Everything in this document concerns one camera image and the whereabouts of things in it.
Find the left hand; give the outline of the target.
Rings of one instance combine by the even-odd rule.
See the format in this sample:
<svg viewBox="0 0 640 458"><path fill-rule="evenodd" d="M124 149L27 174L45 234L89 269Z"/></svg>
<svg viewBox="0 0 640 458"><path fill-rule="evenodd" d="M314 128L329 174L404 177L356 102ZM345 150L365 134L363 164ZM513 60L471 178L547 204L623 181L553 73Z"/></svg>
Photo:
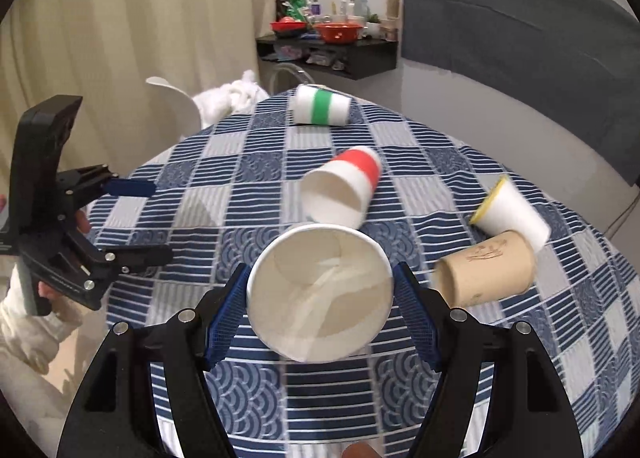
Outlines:
<svg viewBox="0 0 640 458"><path fill-rule="evenodd" d="M0 208L4 209L6 207L6 197L4 195L0 196L1 205ZM75 213L76 227L80 233L87 235L91 230L91 224L86 216L86 211L84 209L79 209ZM38 295L40 298L48 300L50 303L60 299L62 297L61 293L54 290L49 284L45 282L38 283Z"/></svg>

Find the right hand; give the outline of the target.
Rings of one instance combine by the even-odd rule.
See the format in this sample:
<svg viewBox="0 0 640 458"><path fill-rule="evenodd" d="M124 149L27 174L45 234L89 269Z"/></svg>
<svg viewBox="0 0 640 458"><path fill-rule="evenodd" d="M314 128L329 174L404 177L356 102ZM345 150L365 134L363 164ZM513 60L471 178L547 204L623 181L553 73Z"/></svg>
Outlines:
<svg viewBox="0 0 640 458"><path fill-rule="evenodd" d="M343 452L343 458L381 458L370 445L365 442L349 445Z"/></svg>

